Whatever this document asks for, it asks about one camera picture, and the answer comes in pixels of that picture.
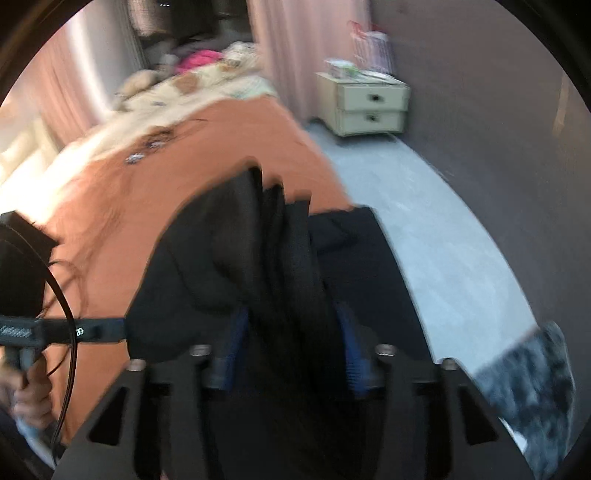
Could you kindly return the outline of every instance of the gray wall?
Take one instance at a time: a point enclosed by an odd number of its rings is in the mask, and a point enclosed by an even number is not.
[[[70,45],[91,105],[101,120],[111,109],[118,87],[138,70],[126,41],[117,3],[93,0],[68,22]]]
[[[589,111],[552,55],[493,0],[372,0],[372,15],[413,89],[404,141],[489,231],[537,322],[565,333],[578,434],[591,412]]]

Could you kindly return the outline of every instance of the pink curtain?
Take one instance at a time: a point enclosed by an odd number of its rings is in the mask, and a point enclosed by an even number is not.
[[[369,0],[249,0],[255,41],[281,100],[304,122],[317,115],[315,72],[353,60],[349,21],[369,22]]]
[[[65,27],[43,45],[23,76],[24,90],[62,146],[82,137],[97,124]]]

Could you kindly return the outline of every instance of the person's hand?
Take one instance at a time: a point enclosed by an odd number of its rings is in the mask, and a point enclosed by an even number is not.
[[[52,413],[51,381],[47,376],[47,361],[43,355],[24,376],[0,359],[0,385],[14,393],[13,417],[21,417],[31,427],[45,429],[54,420]]]

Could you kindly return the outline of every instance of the orange blanket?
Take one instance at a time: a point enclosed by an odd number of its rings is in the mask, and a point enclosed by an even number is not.
[[[164,143],[150,148],[147,141]],[[137,152],[145,157],[126,163]],[[288,197],[311,193],[312,212],[349,207],[327,159],[276,99],[220,101],[160,135],[88,165],[71,182],[68,200],[46,227],[62,242],[54,258],[66,262],[54,272],[66,287],[74,314],[123,316],[155,242],[176,211],[193,195],[237,173],[249,158],[261,165],[267,183],[281,179]],[[69,281],[74,272],[76,280]],[[62,316],[59,306],[53,305],[47,316]],[[58,346],[48,349],[49,367],[63,352]],[[66,440],[127,360],[124,344],[79,347]],[[65,367],[53,377],[56,414],[66,378]]]

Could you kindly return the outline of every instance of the white drawer unit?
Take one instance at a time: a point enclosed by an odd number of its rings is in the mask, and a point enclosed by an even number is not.
[[[336,79],[317,73],[319,117],[340,137],[404,129],[410,88],[403,82]]]

